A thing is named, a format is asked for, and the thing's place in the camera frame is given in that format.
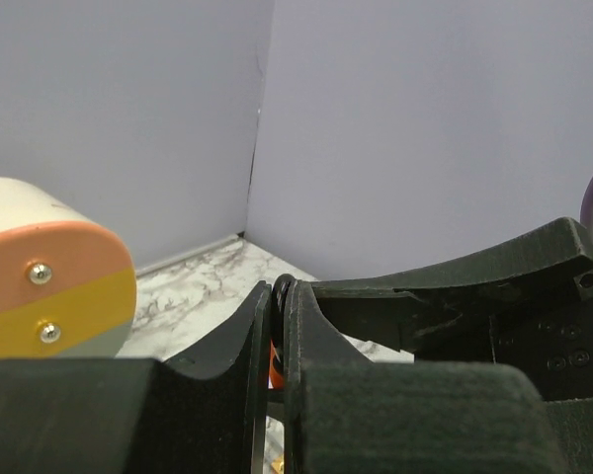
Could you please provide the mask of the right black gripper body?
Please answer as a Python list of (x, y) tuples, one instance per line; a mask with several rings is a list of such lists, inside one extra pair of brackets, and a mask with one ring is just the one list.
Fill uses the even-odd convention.
[(496, 361), (523, 371), (545, 400), (570, 473), (593, 473), (593, 272), (573, 282), (577, 300), (501, 334)]

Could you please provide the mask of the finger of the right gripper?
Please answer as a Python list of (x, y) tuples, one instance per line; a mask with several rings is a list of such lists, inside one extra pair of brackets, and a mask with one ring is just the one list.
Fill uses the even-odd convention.
[(444, 290), (515, 282), (540, 275), (563, 282), (593, 269), (589, 232), (569, 217), (555, 219), (504, 243), (444, 263), (393, 275), (312, 284), (319, 295)]
[(518, 302), (510, 285), (318, 286), (320, 310), (340, 333), (420, 360), (494, 361), (498, 316)]

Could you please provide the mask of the brass long-shackle padlock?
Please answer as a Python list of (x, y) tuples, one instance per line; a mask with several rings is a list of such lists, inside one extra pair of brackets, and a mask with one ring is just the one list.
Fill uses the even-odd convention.
[(280, 456), (276, 458), (272, 463), (271, 467), (276, 474), (283, 474), (284, 473), (284, 456)]

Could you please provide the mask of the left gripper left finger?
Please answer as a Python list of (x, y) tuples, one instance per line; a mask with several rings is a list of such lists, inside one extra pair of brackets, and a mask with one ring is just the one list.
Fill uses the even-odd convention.
[(0, 359), (0, 473), (259, 473), (271, 287), (153, 358)]

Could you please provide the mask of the orange black padlock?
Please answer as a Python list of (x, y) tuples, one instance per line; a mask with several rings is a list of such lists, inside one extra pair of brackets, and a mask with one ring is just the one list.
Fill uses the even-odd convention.
[(297, 279), (290, 274), (280, 275), (272, 288), (271, 295), (271, 359), (269, 380), (274, 389), (283, 389), (284, 381), (284, 322), (290, 287)]

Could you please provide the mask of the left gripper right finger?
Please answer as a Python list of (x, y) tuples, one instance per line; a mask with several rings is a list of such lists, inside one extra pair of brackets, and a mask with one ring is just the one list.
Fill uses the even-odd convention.
[(545, 404), (520, 370), (373, 362), (322, 315), (310, 284), (285, 316), (290, 473), (563, 473)]

